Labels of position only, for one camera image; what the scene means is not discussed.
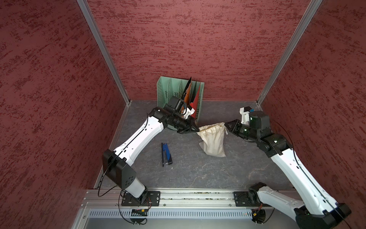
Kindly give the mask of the beige cloth soil bag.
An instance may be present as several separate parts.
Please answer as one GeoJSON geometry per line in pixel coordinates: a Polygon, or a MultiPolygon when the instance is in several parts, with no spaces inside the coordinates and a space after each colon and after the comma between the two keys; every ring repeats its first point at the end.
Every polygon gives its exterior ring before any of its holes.
{"type": "Polygon", "coordinates": [[[226,157],[224,138],[228,132],[224,122],[200,127],[197,134],[202,139],[202,142],[200,142],[199,145],[207,155],[226,157]]]}

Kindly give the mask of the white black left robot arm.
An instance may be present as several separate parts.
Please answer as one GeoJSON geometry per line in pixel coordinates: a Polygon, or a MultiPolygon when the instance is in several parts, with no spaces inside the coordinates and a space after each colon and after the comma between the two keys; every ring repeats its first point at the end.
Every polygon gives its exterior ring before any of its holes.
{"type": "Polygon", "coordinates": [[[172,126],[177,133],[195,133],[199,128],[192,117],[195,110],[188,106],[181,113],[180,108],[156,107],[148,115],[140,128],[123,144],[103,153],[103,176],[107,176],[119,188],[127,191],[135,199],[144,203],[147,188],[136,177],[132,165],[148,143],[165,128],[172,126]]]}

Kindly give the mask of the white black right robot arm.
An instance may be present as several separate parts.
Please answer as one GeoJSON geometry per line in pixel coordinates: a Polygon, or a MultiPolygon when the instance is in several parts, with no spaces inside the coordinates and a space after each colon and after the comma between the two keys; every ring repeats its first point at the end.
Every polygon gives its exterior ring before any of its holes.
{"type": "Polygon", "coordinates": [[[232,134],[256,143],[283,171],[301,197],[301,200],[290,198],[259,182],[248,190],[252,205],[269,205],[289,216],[301,229],[332,229],[351,214],[347,204],[337,202],[322,188],[283,135],[272,133],[270,128],[242,124],[240,120],[227,122],[225,127],[232,134]]]}

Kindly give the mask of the red folder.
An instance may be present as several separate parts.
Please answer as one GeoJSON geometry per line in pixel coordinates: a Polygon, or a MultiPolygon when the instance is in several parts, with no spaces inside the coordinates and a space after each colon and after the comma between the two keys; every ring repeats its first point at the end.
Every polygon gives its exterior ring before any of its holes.
{"type": "Polygon", "coordinates": [[[196,119],[197,116],[197,111],[198,111],[198,102],[199,102],[199,95],[200,95],[200,87],[198,87],[194,99],[192,100],[192,102],[190,103],[191,108],[194,109],[194,113],[191,114],[191,117],[193,117],[194,119],[196,119]]]}

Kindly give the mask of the orange folder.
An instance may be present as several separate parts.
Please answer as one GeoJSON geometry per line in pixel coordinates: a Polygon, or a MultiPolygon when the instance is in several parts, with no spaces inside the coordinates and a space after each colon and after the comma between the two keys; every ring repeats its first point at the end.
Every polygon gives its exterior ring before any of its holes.
{"type": "Polygon", "coordinates": [[[187,95],[186,97],[184,98],[184,102],[188,105],[189,104],[189,101],[190,101],[190,90],[191,90],[191,87],[192,87],[192,84],[190,85],[189,89],[188,89],[188,92],[187,92],[187,95]]]}

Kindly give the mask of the blue black stapler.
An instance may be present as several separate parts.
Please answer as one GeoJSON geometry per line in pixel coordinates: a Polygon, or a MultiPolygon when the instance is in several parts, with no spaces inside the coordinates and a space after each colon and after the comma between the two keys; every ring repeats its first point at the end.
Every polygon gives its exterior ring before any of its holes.
{"type": "Polygon", "coordinates": [[[173,163],[169,147],[166,143],[162,143],[162,165],[171,165],[173,163]]]}

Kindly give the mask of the green perforated file organizer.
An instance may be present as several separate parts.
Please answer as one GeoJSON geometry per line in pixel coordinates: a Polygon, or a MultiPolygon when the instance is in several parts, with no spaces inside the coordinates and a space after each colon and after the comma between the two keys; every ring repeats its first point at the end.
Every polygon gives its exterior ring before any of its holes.
{"type": "MultiPolygon", "coordinates": [[[[186,79],[179,79],[179,78],[171,78],[171,77],[165,77],[161,76],[159,80],[157,81],[157,106],[164,107],[169,100],[175,96],[175,97],[181,97],[184,91],[184,88],[187,84],[188,80],[186,79]]],[[[198,111],[197,116],[195,119],[195,122],[198,123],[200,119],[200,110],[202,107],[202,100],[204,95],[204,88],[205,83],[199,82],[199,81],[191,81],[192,87],[190,90],[190,101],[189,105],[194,99],[195,93],[200,87],[200,95],[199,95],[199,102],[198,102],[198,111]]]]}

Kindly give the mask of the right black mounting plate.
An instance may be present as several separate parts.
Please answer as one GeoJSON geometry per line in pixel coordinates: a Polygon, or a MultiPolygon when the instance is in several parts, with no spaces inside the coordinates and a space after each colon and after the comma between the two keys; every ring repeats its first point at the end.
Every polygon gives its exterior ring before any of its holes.
{"type": "Polygon", "coordinates": [[[260,206],[270,207],[270,205],[262,203],[259,200],[258,195],[252,191],[235,191],[233,195],[237,207],[246,207],[250,209],[258,209],[260,206]]]}

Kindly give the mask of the black mounting plate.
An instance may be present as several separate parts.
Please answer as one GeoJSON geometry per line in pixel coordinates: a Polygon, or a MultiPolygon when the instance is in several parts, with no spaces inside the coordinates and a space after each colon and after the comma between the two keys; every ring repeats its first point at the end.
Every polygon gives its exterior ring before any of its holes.
{"type": "Polygon", "coordinates": [[[154,207],[159,206],[160,203],[159,191],[144,191],[138,198],[134,197],[131,193],[120,194],[121,205],[129,207],[154,207]]]}
{"type": "Polygon", "coordinates": [[[246,207],[250,209],[258,209],[260,206],[270,207],[270,205],[262,203],[259,200],[258,195],[252,191],[235,191],[233,195],[237,207],[246,207]]]}

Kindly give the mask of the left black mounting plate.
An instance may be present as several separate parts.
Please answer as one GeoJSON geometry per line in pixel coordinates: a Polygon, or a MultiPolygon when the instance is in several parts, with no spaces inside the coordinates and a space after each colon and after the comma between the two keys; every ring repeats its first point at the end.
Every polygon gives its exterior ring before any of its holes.
{"type": "Polygon", "coordinates": [[[129,207],[154,207],[159,206],[160,203],[159,191],[144,191],[138,198],[134,197],[131,193],[120,194],[121,205],[129,207]]]}

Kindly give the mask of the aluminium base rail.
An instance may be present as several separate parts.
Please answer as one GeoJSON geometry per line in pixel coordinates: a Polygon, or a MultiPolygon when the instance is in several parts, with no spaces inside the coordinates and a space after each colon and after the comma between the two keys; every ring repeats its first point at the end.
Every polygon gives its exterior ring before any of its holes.
{"type": "MultiPolygon", "coordinates": [[[[159,191],[159,206],[152,209],[249,209],[237,207],[233,193],[244,189],[169,189],[150,188],[159,191]]],[[[100,209],[146,209],[148,207],[129,207],[121,205],[120,189],[113,189],[103,197],[98,197],[96,189],[86,191],[79,208],[100,209]]]]}

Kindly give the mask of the left aluminium corner post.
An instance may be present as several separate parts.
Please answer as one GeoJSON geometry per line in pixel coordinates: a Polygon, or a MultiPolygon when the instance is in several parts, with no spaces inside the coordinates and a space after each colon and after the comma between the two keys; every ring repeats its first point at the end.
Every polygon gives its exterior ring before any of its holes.
{"type": "Polygon", "coordinates": [[[95,21],[95,18],[92,14],[92,11],[88,5],[88,2],[86,0],[77,0],[77,3],[82,11],[82,14],[90,28],[90,31],[102,53],[102,56],[110,70],[110,73],[112,74],[112,77],[120,91],[120,94],[122,95],[125,103],[127,104],[127,106],[130,105],[131,103],[131,100],[130,100],[130,97],[128,96],[128,93],[127,93],[127,90],[126,88],[124,87],[123,83],[122,83],[122,80],[118,74],[118,71],[117,71],[117,68],[112,60],[112,57],[108,51],[108,48],[104,42],[104,39],[102,37],[102,34],[98,28],[98,25],[95,21]]]}

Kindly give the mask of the aluminium corner post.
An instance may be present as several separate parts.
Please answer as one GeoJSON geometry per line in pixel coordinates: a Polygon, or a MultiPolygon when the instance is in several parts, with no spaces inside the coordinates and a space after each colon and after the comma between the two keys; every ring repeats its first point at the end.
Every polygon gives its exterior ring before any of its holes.
{"type": "Polygon", "coordinates": [[[86,0],[77,0],[77,3],[82,11],[82,14],[90,28],[90,31],[102,53],[102,56],[110,70],[110,73],[112,74],[112,77],[120,91],[120,94],[122,95],[125,103],[127,104],[127,106],[130,105],[131,103],[131,100],[130,100],[130,97],[128,96],[128,93],[127,93],[127,90],[126,88],[124,87],[123,83],[122,83],[122,80],[118,74],[118,71],[117,71],[117,68],[112,60],[112,57],[108,51],[108,48],[104,42],[104,39],[102,37],[102,34],[98,28],[98,25],[95,21],[95,18],[92,14],[92,11],[88,5],[88,2],[86,0]]]}
{"type": "Polygon", "coordinates": [[[306,31],[308,25],[313,19],[315,13],[320,7],[322,0],[311,0],[308,7],[306,8],[300,22],[298,23],[293,35],[291,36],[286,48],[284,49],[277,65],[275,66],[273,72],[271,73],[267,83],[265,84],[262,92],[260,93],[258,99],[256,100],[257,105],[261,108],[262,103],[264,102],[267,94],[270,89],[274,85],[276,79],[280,75],[283,67],[291,56],[293,50],[296,48],[298,42],[300,41],[302,35],[306,31]]]}

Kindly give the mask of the right aluminium corner post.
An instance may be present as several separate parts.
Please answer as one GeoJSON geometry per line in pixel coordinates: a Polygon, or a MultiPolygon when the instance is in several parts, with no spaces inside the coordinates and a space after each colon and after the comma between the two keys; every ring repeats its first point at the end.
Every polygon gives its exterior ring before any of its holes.
{"type": "Polygon", "coordinates": [[[306,31],[308,25],[313,19],[315,13],[320,7],[322,0],[311,0],[308,7],[306,8],[300,22],[298,23],[293,35],[291,36],[286,48],[284,49],[277,65],[275,66],[273,72],[271,73],[267,83],[265,84],[262,92],[260,93],[258,99],[256,100],[257,105],[261,108],[262,103],[264,102],[267,94],[270,89],[274,85],[276,79],[280,75],[283,67],[291,56],[293,50],[296,48],[298,42],[300,41],[302,35],[306,31]]]}

